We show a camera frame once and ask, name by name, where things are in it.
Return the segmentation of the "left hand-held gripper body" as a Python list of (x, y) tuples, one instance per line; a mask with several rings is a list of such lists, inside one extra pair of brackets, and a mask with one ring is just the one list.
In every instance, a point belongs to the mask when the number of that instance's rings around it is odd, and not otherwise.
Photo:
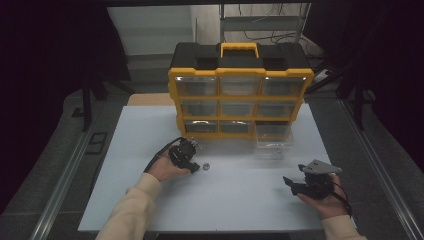
[(168, 150), (168, 155), (172, 163), (178, 168), (193, 166), (191, 159), (197, 153), (197, 142), (184, 137), (179, 138), (178, 141), (178, 145), (172, 145)]

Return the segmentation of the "dark curtain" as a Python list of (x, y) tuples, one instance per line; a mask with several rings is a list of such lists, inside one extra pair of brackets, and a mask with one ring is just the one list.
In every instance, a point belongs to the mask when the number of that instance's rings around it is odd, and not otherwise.
[(373, 112), (424, 171), (424, 0), (315, 0), (305, 35), (337, 70), (359, 65)]
[(127, 80), (106, 6), (95, 0), (0, 0), (0, 214), (84, 80)]

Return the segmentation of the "black metal stand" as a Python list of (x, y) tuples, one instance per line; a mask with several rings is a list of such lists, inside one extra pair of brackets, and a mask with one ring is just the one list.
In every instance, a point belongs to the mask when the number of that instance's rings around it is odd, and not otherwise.
[(108, 97), (108, 91), (106, 90), (105, 82), (123, 90), (128, 94), (136, 93), (133, 88), (107, 75), (101, 73), (96, 75), (85, 75), (81, 80), (82, 108), (76, 108), (72, 114), (73, 117), (83, 118), (83, 132), (86, 132), (89, 129), (93, 120), (91, 94), (94, 94), (94, 97), (97, 100), (106, 100)]
[(346, 99), (351, 92), (354, 92), (353, 99), (353, 120), (360, 130), (364, 129), (362, 117), (363, 117), (363, 106), (365, 104), (370, 104), (371, 100), (366, 100), (364, 97), (364, 92), (366, 90), (365, 84), (359, 76), (359, 65), (356, 63), (349, 63), (341, 69), (330, 74), (323, 80), (318, 83), (310, 85), (306, 94), (311, 94), (314, 91), (339, 80), (339, 86), (336, 89), (335, 93), (339, 99)]

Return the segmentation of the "grey metal shelf rack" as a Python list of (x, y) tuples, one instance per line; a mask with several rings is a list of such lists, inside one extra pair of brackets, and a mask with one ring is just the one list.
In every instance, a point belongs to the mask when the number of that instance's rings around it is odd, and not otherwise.
[(254, 37), (251, 40), (269, 39), (271, 42), (277, 43), (283, 38), (293, 37), (294, 42), (299, 42), (310, 6), (310, 3), (301, 3), (298, 15), (272, 15), (267, 13), (265, 16), (244, 16), (239, 5), (238, 16), (226, 16), (225, 5), (221, 4), (219, 6), (220, 41), (226, 42), (226, 32), (243, 32), (248, 40), (251, 39), (247, 35), (248, 32), (271, 32), (270, 36)]

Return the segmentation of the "white power strip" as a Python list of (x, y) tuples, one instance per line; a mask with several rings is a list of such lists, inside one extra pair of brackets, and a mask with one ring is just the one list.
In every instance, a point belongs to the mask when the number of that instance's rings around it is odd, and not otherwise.
[(320, 81), (324, 80), (324, 79), (325, 79), (326, 77), (328, 77), (330, 74), (331, 74), (331, 72), (330, 72), (329, 70), (327, 70), (327, 69), (323, 69), (321, 72), (319, 72), (319, 73), (315, 76), (315, 78), (314, 78), (313, 82), (314, 82), (314, 83), (318, 83), (318, 82), (320, 82)]

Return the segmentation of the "person's left hand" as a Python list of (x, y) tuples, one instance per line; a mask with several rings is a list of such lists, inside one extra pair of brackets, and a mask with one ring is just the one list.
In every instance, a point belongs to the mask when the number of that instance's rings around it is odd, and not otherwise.
[(179, 175), (187, 175), (190, 173), (188, 169), (181, 169), (175, 166), (169, 158), (167, 152), (162, 154), (148, 168), (147, 172), (154, 176), (159, 182), (170, 180)]

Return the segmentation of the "clear plastic drawer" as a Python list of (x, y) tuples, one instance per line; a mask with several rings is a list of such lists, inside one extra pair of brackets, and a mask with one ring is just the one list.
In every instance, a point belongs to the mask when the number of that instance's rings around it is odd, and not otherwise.
[[(255, 124), (255, 154), (262, 159), (281, 159), (286, 149), (294, 145), (291, 125), (281, 121), (257, 121)], [(282, 148), (281, 154), (275, 150)]]

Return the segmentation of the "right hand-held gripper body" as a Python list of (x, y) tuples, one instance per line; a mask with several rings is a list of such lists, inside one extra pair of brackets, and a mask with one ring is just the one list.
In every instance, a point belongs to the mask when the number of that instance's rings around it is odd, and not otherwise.
[(340, 167), (317, 159), (307, 165), (299, 164), (298, 168), (305, 175), (305, 183), (300, 187), (299, 193), (314, 200), (322, 200), (334, 191), (330, 174), (342, 171)]

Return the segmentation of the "yellow black organizer case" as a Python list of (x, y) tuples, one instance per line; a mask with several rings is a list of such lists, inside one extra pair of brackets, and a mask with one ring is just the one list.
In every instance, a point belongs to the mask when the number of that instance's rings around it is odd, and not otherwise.
[(304, 77), (301, 94), (303, 101), (297, 106), (297, 115), (304, 102), (304, 93), (314, 78), (314, 72), (298, 43), (260, 45), (258, 43), (219, 43), (201, 45), (179, 43), (168, 71), (168, 88), (176, 107), (176, 122), (181, 134), (195, 138), (247, 138), (256, 139), (255, 133), (248, 136), (234, 134), (187, 134), (177, 108), (178, 97), (175, 85), (177, 77)]

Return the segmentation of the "set of clear organizer bins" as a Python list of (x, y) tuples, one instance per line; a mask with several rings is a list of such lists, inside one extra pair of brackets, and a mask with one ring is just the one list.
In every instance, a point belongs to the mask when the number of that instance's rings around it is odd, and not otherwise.
[(302, 103), (304, 77), (177, 77), (179, 117), (187, 134), (281, 133)]

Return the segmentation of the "aluminium rail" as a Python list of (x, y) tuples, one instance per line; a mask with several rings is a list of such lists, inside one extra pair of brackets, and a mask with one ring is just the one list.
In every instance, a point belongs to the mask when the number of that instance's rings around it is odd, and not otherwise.
[(398, 188), (390, 178), (387, 170), (381, 162), (380, 157), (372, 146), (368, 136), (364, 130), (361, 130), (353, 117), (353, 110), (346, 100), (340, 100), (339, 104), (347, 115), (350, 125), (359, 139), (360, 145), (365, 152), (366, 158), (371, 165), (371, 168), (376, 175), (376, 178), (382, 187), (388, 201), (394, 209), (394, 212), (399, 219), (409, 240), (424, 240), (424, 230), (418, 226), (418, 222), (407, 205), (404, 198), (401, 196)]
[(84, 156), (84, 151), (89, 143), (92, 132), (93, 127), (90, 127), (79, 136), (77, 145), (68, 159), (29, 240), (47, 240)]

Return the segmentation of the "person's right hand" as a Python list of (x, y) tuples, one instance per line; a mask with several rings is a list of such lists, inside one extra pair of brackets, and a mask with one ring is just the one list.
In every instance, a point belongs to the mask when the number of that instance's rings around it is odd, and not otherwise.
[(301, 201), (313, 207), (322, 219), (349, 214), (345, 205), (348, 197), (344, 189), (341, 187), (340, 177), (336, 174), (330, 174), (330, 177), (334, 183), (334, 193), (337, 194), (339, 198), (330, 195), (322, 200), (314, 200), (303, 194), (297, 195)]

